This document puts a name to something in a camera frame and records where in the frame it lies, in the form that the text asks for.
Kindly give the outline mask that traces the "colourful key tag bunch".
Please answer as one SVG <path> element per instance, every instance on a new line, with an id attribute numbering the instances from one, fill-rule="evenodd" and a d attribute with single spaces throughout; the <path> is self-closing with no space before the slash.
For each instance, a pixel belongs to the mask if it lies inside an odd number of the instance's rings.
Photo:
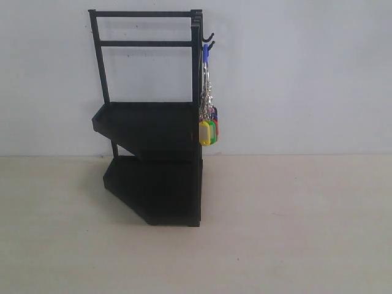
<path id="1" fill-rule="evenodd" d="M 202 92 L 199 106 L 199 143 L 211 146 L 219 139 L 218 109 L 213 104 L 212 84 L 209 74 L 209 51 L 215 41 L 202 47 Z"/>

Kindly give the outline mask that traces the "black two-tier rack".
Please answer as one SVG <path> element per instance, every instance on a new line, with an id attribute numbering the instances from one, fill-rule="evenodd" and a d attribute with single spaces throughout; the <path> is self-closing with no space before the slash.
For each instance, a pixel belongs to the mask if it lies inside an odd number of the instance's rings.
<path id="1" fill-rule="evenodd" d="M 189 40 L 103 40 L 99 18 L 188 18 Z M 103 105 L 93 129 L 111 142 L 113 159 L 104 174 L 106 190 L 149 225 L 198 227 L 202 202 L 202 146 L 199 106 L 202 94 L 203 12 L 89 11 Z M 113 102 L 107 85 L 105 47 L 190 48 L 192 99 L 189 102 Z"/>

